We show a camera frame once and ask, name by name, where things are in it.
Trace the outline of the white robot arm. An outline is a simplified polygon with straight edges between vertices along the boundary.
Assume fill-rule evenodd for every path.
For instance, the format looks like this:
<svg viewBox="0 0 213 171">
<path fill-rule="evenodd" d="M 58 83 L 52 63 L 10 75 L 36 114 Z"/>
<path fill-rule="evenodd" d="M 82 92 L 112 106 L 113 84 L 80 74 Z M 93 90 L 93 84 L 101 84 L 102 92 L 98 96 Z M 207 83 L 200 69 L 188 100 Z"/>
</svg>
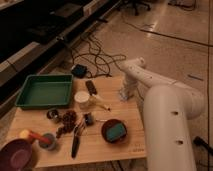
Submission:
<svg viewBox="0 0 213 171">
<path fill-rule="evenodd" d="M 123 99 L 132 95 L 138 82 L 148 87 L 143 104 L 148 171 L 197 171 L 187 120 L 204 112 L 204 95 L 147 70 L 143 58 L 126 60 L 121 69 Z"/>
</svg>

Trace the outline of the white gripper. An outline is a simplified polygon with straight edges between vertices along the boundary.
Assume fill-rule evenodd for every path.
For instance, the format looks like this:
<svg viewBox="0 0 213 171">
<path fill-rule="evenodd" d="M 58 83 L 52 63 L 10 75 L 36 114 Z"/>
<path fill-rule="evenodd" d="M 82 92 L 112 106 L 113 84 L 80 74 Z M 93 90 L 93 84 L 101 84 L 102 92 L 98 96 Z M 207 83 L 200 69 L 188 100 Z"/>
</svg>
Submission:
<svg viewBox="0 0 213 171">
<path fill-rule="evenodd" d="M 122 92 L 124 95 L 132 95 L 134 90 L 137 88 L 138 81 L 126 74 L 123 80 Z"/>
</svg>

